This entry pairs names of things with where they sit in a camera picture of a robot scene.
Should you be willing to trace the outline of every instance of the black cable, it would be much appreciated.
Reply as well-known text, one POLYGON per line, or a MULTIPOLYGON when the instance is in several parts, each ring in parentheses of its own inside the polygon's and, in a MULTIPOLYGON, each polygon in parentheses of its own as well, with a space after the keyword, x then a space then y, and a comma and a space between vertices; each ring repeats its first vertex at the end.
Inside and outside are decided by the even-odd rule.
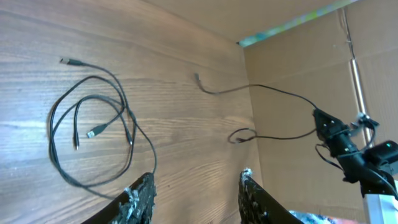
POLYGON ((266 139, 275 139, 275 140, 293 140, 293 139, 299 139, 299 138, 303 138, 303 137, 305 137, 305 136, 309 136, 310 134, 314 133, 316 130, 317 130, 317 129, 315 128, 314 130, 312 130, 312 131, 310 131, 310 132, 308 132, 308 133, 305 133, 305 134, 302 134, 302 135, 296 136, 296 137, 280 138, 280 137, 272 137, 272 136, 259 136, 259 135, 257 135, 257 131, 255 131, 255 130, 253 130, 253 129, 251 129, 251 128, 241 128, 241 129, 238 129, 238 130, 234 131, 233 133, 231 133, 231 134, 228 136, 228 142, 229 142, 229 143, 232 143, 232 144, 239 144, 239 143, 242 143, 242 142, 246 142, 246 141, 253 140, 253 139, 255 139, 255 138, 266 138, 266 139), (245 131, 245 130, 248 130, 248 131, 253 132, 254 135, 251 136, 251 137, 249 137, 249 138, 247 138, 247 139, 236 138, 235 141, 232 141, 232 140, 231 140, 231 138, 232 138, 232 136, 233 136, 234 134, 236 134, 236 133, 238 133, 238 132, 240 132, 240 131, 245 131))
POLYGON ((337 165, 337 164, 335 164, 334 162, 332 162, 332 161, 328 160, 327 158, 325 158, 325 157, 319 152, 318 146, 324 147, 325 149, 329 150, 329 149, 328 149, 325 145, 323 145, 323 144, 316 144, 316 145, 315 145, 315 150, 316 150, 316 152, 318 153, 318 155, 319 155, 325 162, 329 163, 330 165, 332 165, 332 166, 334 166, 334 167, 336 167, 336 168, 341 169, 341 170, 344 172, 343 168, 341 168, 339 165, 337 165))
POLYGON ((103 185, 103 184, 107 184, 111 181, 116 180, 118 177, 122 176, 130 167, 131 162, 132 162, 132 153, 134 150, 134 142, 136 139, 136 133, 137 133, 137 129, 142 133, 142 135, 144 135, 145 139, 148 141, 148 143, 150 144, 152 151, 154 153, 154 170, 152 171, 155 174, 156 168, 157 168, 157 154, 156 154, 156 150, 154 145, 152 144, 152 142, 150 141, 150 139, 147 137, 147 135, 145 134, 145 132, 139 127, 138 123, 137 123, 137 119, 136 116, 134 115, 134 113, 132 112, 132 110, 129 107, 129 103, 126 97, 126 94, 123 90, 122 85, 120 84, 119 80, 115 77, 115 75, 113 73, 111 73, 109 70, 99 67, 97 65, 91 65, 88 63, 83 63, 79 60, 74 60, 74 59, 61 59, 60 61, 61 63, 65 63, 67 65, 74 65, 74 66, 82 66, 82 67, 90 67, 90 68, 94 68, 97 70, 101 70, 105 73, 107 73, 108 75, 110 75, 118 84, 118 87, 112 83, 111 81, 96 76, 96 75, 92 75, 92 76, 88 76, 82 80, 80 80, 78 83, 76 83, 73 87, 71 87, 66 93, 64 93, 53 105, 53 108, 50 111, 50 115, 49 115, 49 138, 50 138, 50 143, 49 143, 49 154, 50 154, 50 160, 53 163, 53 165, 55 166, 55 168, 59 171, 60 175, 63 177, 63 179, 68 182, 70 185, 75 186, 75 187, 81 187, 97 196, 100 197, 104 197, 104 198, 108 198, 108 199, 114 199, 112 197, 109 197, 107 195, 103 195, 101 193, 95 192, 94 190, 91 190, 91 187, 96 187, 99 185, 103 185), (88 95, 86 97, 83 97, 78 103, 75 103, 74 105, 72 105, 71 107, 69 107, 69 109, 66 110, 66 112, 64 112, 64 114, 60 117, 60 119, 57 121, 56 125, 53 126, 53 121, 54 121, 54 116, 55 116, 55 112, 57 110, 58 105, 61 103, 61 101, 67 96, 69 95, 75 88, 77 88, 79 85, 81 85, 83 82, 89 80, 89 79, 99 79, 101 81, 104 81, 106 83, 108 83, 109 85, 111 85, 116 92, 118 93, 119 97, 120 97, 120 101, 112 99, 110 97, 107 96, 103 96, 103 95, 88 95), (97 99, 97 100, 101 100, 106 102, 107 104, 111 105, 115 111, 118 113, 111 121, 108 121, 105 124, 101 124, 95 128, 93 128, 89 133, 87 133, 89 138, 95 137, 96 135, 98 135, 99 133, 101 133, 102 131, 105 130, 105 128, 110 125, 111 123, 113 123, 114 121, 116 121, 118 118, 121 118, 123 126, 124 126, 124 130, 126 132, 126 138, 127 141, 130 144, 130 150, 129 150, 129 157, 128 157, 128 162, 127 164, 114 176, 112 176, 110 179, 108 180, 104 180, 101 182, 97 182, 94 184, 82 184, 80 183, 78 180, 76 180, 75 178, 73 178, 72 176, 70 176, 68 173, 66 173, 60 163, 59 163, 59 159, 58 159, 58 155, 57 155, 57 150, 55 147, 55 141, 54 141, 54 136, 55 136, 55 132, 57 131, 60 123, 62 122, 62 120, 66 117, 66 115, 73 109, 75 108, 75 116, 74 116, 74 120, 73 120, 73 139, 74 139, 74 144, 76 149, 78 149, 79 146, 79 140, 78 140, 78 133, 77 133, 77 117, 78 117, 78 109, 80 107, 80 105, 86 101, 86 100, 92 100, 92 99, 97 99), (132 130, 132 134, 130 134, 129 132, 129 128, 126 124, 125 119, 123 118, 123 112, 124 110, 127 109, 127 113, 130 116, 130 118, 133 121, 133 130, 132 130))
MULTIPOLYGON (((295 97, 301 98, 301 99, 307 101, 308 103, 310 103, 315 109, 318 109, 318 107, 315 105, 315 103, 313 103, 312 101, 310 101, 309 99, 307 99, 304 96, 300 96, 300 95, 295 94, 295 93, 289 93, 287 91, 283 91, 283 90, 280 90, 280 89, 277 89, 277 88, 274 88, 274 87, 270 87, 270 86, 265 86, 265 85, 261 85, 261 84, 249 84, 249 85, 244 85, 244 86, 237 87, 237 88, 232 88, 230 90, 213 92, 213 91, 208 91, 208 90, 206 90, 203 87, 203 85, 201 84, 201 80, 199 78, 199 74, 197 74, 197 73, 195 73, 195 80, 197 81, 197 84, 198 84, 198 86, 199 86, 201 91, 203 91, 203 92, 205 92, 207 94, 211 94, 211 95, 220 95, 220 94, 224 94, 224 93, 231 93, 233 91, 242 90, 244 88, 259 86, 259 87, 263 87, 263 88, 267 88, 267 89, 270 89, 270 90, 277 91, 279 93, 284 93, 284 94, 288 94, 290 96, 295 96, 295 97)), ((305 136, 308 136, 308 135, 314 133, 316 130, 317 129, 315 128, 315 129, 313 129, 313 130, 311 130, 311 131, 309 131, 309 132, 307 132, 305 134, 302 134, 302 135, 299 135, 299 136, 295 136, 295 137, 280 138, 280 137, 272 137, 272 136, 259 136, 259 135, 257 135, 257 132, 255 130, 251 129, 251 128, 241 128, 241 129, 238 129, 238 130, 234 131, 232 134, 230 134, 228 136, 228 142, 230 142, 232 144, 239 144, 239 143, 242 143, 242 142, 251 141, 251 140, 253 140, 255 138, 276 139, 276 140, 293 140, 293 139, 299 139, 299 138, 303 138, 305 136), (231 138, 232 138, 232 136, 234 134, 236 134, 236 133, 238 133, 240 131, 245 131, 245 130, 252 131, 254 133, 254 136, 251 136, 250 138, 247 138, 247 139, 236 138, 235 141, 231 140, 231 138)))
POLYGON ((369 147, 373 143, 374 139, 376 138, 376 128, 374 127, 374 125, 372 123, 370 123, 370 125, 372 126, 372 128, 370 128, 370 129, 373 130, 372 137, 371 137, 371 140, 365 145, 365 147, 363 147, 361 152, 364 152, 367 149, 369 149, 369 147))
POLYGON ((374 175, 378 176, 380 178, 381 181, 383 181, 392 191, 392 193, 394 194, 396 200, 398 200, 398 193, 397 190, 384 178, 382 177, 380 174, 378 174, 376 171, 369 169, 374 175))

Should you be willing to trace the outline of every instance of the cardboard wall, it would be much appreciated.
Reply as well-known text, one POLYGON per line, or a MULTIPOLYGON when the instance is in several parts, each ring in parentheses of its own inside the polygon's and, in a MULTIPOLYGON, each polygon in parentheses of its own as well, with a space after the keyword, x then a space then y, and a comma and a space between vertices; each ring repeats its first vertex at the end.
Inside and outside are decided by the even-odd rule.
MULTIPOLYGON (((244 50, 250 83, 303 95, 349 123, 358 104, 341 14, 332 12, 244 50)), ((315 128, 312 106, 300 98, 251 88, 254 123, 261 135, 291 137, 315 128)), ((317 136, 291 141, 258 139, 264 188, 285 208, 364 221, 359 184, 324 162, 317 136)), ((363 135, 355 143, 364 146, 363 135)), ((327 150, 321 149, 325 157, 327 150)))
POLYGON ((335 0, 145 0, 234 42, 335 0))
POLYGON ((366 108, 381 124, 376 142, 398 141, 398 1, 354 3, 347 20, 366 108))

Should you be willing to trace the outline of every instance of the wood grain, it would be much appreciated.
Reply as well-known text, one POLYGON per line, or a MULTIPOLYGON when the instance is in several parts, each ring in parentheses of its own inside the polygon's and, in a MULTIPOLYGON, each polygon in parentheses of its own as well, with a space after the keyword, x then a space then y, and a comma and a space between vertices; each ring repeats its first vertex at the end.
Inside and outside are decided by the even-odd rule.
MULTIPOLYGON (((68 185, 48 157, 47 116, 55 101, 89 68, 58 63, 61 56, 96 63, 117 74, 143 130, 157 148, 154 223, 236 223, 238 175, 246 166, 261 181, 257 144, 226 142, 253 127, 248 90, 202 93, 194 72, 211 89, 248 83, 235 43, 143 1, 0 1, 0 222, 79 223, 108 201, 68 185)), ((116 96, 89 81, 56 115, 82 96, 116 96)), ((120 121, 95 137, 84 133, 114 116, 99 101, 81 107, 81 147, 72 147, 72 115, 57 131, 62 167, 84 182, 105 179, 125 163, 120 121)), ((153 155, 138 135, 132 167, 96 190, 116 195, 152 170, 153 155)))

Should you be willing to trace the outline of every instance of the black cable end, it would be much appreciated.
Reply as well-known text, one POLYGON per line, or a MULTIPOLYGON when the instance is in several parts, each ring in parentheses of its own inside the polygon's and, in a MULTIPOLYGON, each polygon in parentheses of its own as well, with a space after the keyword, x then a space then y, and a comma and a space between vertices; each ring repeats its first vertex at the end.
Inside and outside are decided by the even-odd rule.
POLYGON ((65 65, 74 65, 74 66, 83 66, 84 63, 79 61, 79 60, 75 60, 75 59, 70 59, 70 58, 61 58, 60 63, 65 64, 65 65))
POLYGON ((77 132, 73 134, 73 143, 75 144, 76 150, 79 150, 79 134, 77 132))
POLYGON ((101 132, 103 132, 103 131, 105 130, 106 127, 108 127, 107 124, 98 125, 97 127, 93 128, 91 131, 89 131, 89 132, 87 133, 87 137, 88 137, 88 138, 93 138, 93 137, 95 137, 95 136, 101 134, 101 132))

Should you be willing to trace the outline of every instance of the usb connector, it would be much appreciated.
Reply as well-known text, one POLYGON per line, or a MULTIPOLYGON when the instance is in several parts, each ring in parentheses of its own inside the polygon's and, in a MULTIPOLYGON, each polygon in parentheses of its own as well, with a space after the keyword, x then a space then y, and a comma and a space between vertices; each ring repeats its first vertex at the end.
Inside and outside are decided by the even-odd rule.
POLYGON ((79 60, 70 59, 70 58, 61 58, 60 63, 65 65, 74 65, 74 66, 84 66, 85 64, 79 60))
POLYGON ((93 138, 93 137, 99 135, 101 132, 103 132, 105 130, 106 127, 108 127, 107 124, 98 125, 97 127, 93 128, 91 131, 89 131, 87 133, 87 137, 93 138))

